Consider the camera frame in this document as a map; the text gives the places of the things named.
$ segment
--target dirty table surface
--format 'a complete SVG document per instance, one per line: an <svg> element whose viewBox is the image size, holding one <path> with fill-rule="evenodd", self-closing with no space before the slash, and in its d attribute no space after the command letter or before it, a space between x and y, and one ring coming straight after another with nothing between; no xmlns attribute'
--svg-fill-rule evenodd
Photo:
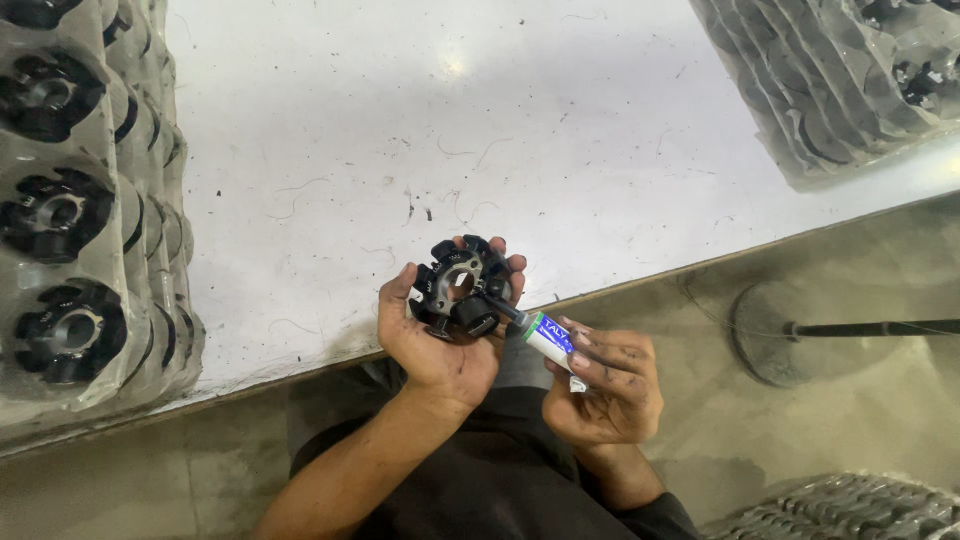
<svg viewBox="0 0 960 540"><path fill-rule="evenodd" d="M208 334L157 410L376 351L377 289L454 234L507 238L536 307L960 188L950 137L785 179L684 1L169 13Z"/></svg>

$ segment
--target fingernail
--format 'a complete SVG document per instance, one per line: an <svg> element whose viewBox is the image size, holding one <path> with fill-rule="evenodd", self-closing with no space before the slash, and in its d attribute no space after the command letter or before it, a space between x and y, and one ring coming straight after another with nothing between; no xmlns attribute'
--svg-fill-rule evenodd
<svg viewBox="0 0 960 540"><path fill-rule="evenodd" d="M590 366L590 361L587 360L586 356L581 355L580 353L570 353L570 367L575 367L578 369L587 369Z"/></svg>
<svg viewBox="0 0 960 540"><path fill-rule="evenodd" d="M592 343L590 343L590 340L587 339L584 333L579 330L573 333L573 342L583 347L589 347L590 345L592 345Z"/></svg>

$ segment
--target gray floor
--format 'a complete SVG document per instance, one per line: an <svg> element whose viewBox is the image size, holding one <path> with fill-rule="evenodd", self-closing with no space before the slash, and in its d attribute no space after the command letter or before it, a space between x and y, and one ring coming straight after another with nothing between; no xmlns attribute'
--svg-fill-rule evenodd
<svg viewBox="0 0 960 540"><path fill-rule="evenodd" d="M960 337L805 341L797 346L832 371L781 390L741 369L717 322L743 288L771 280L806 291L802 308L818 323L955 316L958 269L954 196L564 314L654 336L666 408L645 451L705 523L840 470L960 489ZM242 538L285 481L285 407L285 392L273 391L0 463L0 538Z"/></svg>

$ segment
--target adhesive tube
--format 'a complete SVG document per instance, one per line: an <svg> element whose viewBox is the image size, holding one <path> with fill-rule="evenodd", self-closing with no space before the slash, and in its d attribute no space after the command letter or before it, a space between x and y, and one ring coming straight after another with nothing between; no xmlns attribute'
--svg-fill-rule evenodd
<svg viewBox="0 0 960 540"><path fill-rule="evenodd" d="M573 375L570 365L566 363L566 356L573 352L570 332L540 311L528 314L510 306L499 298L493 296L486 296L485 298L493 307L510 317L513 321L512 324L520 328L520 331L523 332L523 341L570 372L570 392L587 391L587 384Z"/></svg>

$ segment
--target mounting hole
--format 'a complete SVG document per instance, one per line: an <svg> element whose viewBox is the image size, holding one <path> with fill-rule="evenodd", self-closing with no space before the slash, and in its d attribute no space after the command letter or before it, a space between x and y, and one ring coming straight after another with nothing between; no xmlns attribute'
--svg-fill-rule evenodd
<svg viewBox="0 0 960 540"><path fill-rule="evenodd" d="M69 315L57 324L55 336L65 349L79 349L89 343L97 324L84 313Z"/></svg>
<svg viewBox="0 0 960 540"><path fill-rule="evenodd" d="M37 221L47 229L63 229L77 222L80 206L75 200L57 197L43 203L36 213Z"/></svg>
<svg viewBox="0 0 960 540"><path fill-rule="evenodd" d="M466 270L461 270L456 276L452 277L450 286L446 288L446 298L450 302L456 302L473 291L473 274Z"/></svg>
<svg viewBox="0 0 960 540"><path fill-rule="evenodd" d="M58 110L70 101L70 87L61 79L39 81L24 96L29 107Z"/></svg>

